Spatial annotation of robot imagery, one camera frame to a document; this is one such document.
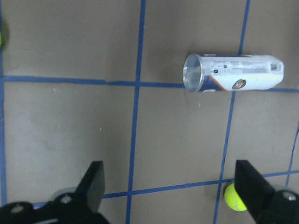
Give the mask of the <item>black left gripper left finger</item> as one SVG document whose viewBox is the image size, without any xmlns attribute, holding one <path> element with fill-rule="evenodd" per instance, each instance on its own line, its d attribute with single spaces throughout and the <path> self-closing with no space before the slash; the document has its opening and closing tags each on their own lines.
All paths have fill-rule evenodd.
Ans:
<svg viewBox="0 0 299 224">
<path fill-rule="evenodd" d="M 103 161 L 93 161 L 77 186 L 75 193 L 83 197 L 88 208 L 97 213 L 105 193 Z"/>
</svg>

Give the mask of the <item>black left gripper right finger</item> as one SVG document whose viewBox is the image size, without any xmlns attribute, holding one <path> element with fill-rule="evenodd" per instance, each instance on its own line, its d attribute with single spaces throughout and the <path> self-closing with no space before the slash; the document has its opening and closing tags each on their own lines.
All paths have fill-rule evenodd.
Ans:
<svg viewBox="0 0 299 224">
<path fill-rule="evenodd" d="M 235 190 L 250 215 L 253 218 L 260 218 L 268 209 L 275 189 L 248 160 L 236 161 L 234 181 Z"/>
</svg>

